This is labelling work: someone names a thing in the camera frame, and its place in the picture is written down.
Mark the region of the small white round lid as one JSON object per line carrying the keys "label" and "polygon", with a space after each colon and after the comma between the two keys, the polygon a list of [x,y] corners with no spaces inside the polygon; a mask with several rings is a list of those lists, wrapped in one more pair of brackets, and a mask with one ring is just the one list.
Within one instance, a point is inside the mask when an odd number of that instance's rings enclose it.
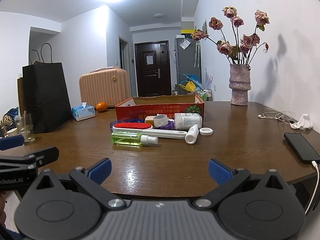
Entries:
{"label": "small white round lid", "polygon": [[213,130],[209,127],[203,127],[199,129],[199,133],[204,136],[209,136],[213,134]]}

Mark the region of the blue rimmed round mirror lid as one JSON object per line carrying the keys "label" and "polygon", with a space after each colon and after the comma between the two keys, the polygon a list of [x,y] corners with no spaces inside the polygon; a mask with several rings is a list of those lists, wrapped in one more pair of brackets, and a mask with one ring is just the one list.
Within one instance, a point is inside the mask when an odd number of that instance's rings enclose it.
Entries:
{"label": "blue rimmed round mirror lid", "polygon": [[142,119],[118,120],[110,123],[110,130],[114,128],[149,129],[151,125],[146,124]]}

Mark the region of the large white labelled jar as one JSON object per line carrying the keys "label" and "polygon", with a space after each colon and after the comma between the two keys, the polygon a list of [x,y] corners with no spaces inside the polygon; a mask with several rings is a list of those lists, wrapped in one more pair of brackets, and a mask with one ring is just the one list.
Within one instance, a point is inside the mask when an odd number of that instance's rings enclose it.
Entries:
{"label": "large white labelled jar", "polygon": [[186,130],[194,125],[202,128],[202,116],[197,113],[175,113],[174,124],[176,130]]}

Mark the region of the purple ribbed cap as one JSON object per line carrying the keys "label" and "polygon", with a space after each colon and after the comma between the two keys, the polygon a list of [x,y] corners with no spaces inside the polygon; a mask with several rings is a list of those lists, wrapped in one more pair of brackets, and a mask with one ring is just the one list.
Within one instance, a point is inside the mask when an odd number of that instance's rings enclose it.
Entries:
{"label": "purple ribbed cap", "polygon": [[157,129],[174,130],[175,129],[175,122],[173,119],[169,119],[168,123],[166,125],[158,127]]}

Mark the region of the black smartphone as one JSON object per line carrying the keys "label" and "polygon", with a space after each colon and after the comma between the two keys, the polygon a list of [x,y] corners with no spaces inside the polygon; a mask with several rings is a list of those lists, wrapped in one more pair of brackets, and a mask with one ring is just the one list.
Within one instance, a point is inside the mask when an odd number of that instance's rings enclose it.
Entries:
{"label": "black smartphone", "polygon": [[315,161],[319,164],[319,154],[300,133],[284,133],[284,138],[302,163],[310,164]]}

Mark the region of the white tape roll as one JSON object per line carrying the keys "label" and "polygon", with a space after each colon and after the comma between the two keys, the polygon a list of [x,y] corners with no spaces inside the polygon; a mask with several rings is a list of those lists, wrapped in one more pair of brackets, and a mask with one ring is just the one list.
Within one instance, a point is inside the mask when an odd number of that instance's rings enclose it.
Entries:
{"label": "white tape roll", "polygon": [[157,114],[153,118],[153,124],[155,127],[167,126],[169,123],[169,118],[166,114]]}

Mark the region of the grey refrigerator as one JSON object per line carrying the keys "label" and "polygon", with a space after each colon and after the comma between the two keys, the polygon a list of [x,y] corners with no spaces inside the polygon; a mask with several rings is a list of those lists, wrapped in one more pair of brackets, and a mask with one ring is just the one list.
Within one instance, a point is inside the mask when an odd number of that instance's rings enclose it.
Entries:
{"label": "grey refrigerator", "polygon": [[191,37],[175,38],[175,57],[176,57],[176,77],[177,92],[179,95],[186,94],[180,84],[186,84],[186,75],[194,75],[201,82],[201,63],[199,42]]}

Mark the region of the green spray bottle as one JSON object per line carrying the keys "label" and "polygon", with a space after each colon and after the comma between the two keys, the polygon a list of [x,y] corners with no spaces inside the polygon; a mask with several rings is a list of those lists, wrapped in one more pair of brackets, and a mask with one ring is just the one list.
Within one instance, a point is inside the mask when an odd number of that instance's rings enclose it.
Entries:
{"label": "green spray bottle", "polygon": [[133,132],[112,132],[111,141],[118,145],[142,146],[157,145],[158,138]]}

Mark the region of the black paper bag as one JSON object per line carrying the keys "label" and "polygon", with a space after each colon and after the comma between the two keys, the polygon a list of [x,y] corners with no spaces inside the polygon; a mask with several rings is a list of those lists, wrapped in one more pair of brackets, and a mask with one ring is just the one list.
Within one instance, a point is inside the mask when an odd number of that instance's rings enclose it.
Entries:
{"label": "black paper bag", "polygon": [[63,65],[35,61],[22,68],[25,110],[35,133],[48,133],[72,118]]}

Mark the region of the dark brown entrance door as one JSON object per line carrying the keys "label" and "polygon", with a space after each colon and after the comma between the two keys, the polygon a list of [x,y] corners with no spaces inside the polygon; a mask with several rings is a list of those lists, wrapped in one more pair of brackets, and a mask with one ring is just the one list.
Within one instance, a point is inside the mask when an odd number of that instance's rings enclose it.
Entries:
{"label": "dark brown entrance door", "polygon": [[171,95],[169,42],[135,44],[139,97]]}

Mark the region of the small white spray bottle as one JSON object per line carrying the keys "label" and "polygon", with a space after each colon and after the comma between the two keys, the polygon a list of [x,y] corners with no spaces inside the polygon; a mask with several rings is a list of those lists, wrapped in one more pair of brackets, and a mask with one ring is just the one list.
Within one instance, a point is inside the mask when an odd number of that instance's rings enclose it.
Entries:
{"label": "small white spray bottle", "polygon": [[189,128],[187,134],[185,135],[184,140],[187,144],[193,145],[197,141],[198,135],[199,135],[199,127],[197,124],[195,124],[191,128]]}

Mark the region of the orange fruit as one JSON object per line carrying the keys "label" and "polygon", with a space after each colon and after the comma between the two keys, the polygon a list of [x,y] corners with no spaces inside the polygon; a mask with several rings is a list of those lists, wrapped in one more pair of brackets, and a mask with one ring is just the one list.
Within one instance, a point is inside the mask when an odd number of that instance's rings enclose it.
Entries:
{"label": "orange fruit", "polygon": [[107,104],[105,102],[99,102],[96,104],[95,109],[101,113],[107,111]]}

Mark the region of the clear drinking glass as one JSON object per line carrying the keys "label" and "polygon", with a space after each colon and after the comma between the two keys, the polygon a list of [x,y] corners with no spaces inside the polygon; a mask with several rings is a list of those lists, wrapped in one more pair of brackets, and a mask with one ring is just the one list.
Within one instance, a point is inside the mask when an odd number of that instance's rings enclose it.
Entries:
{"label": "clear drinking glass", "polygon": [[34,126],[30,113],[24,113],[22,116],[15,116],[15,124],[18,133],[24,137],[24,142],[29,143],[35,140]]}

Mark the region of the cream wall plug charger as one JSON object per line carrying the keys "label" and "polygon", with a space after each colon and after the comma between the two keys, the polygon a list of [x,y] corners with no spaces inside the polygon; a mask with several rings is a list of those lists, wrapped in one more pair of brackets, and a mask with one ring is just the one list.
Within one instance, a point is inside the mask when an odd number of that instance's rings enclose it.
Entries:
{"label": "cream wall plug charger", "polygon": [[153,126],[154,125],[154,118],[155,118],[155,116],[147,116],[145,118],[144,122],[146,124],[151,124]]}

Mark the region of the yellow watering can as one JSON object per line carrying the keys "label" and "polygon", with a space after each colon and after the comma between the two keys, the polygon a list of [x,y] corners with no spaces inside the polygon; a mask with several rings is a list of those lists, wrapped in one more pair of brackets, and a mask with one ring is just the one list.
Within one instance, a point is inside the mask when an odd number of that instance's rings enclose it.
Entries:
{"label": "yellow watering can", "polygon": [[196,89],[196,86],[193,83],[193,81],[187,81],[185,85],[180,83],[179,87],[185,90],[187,93],[193,93]]}

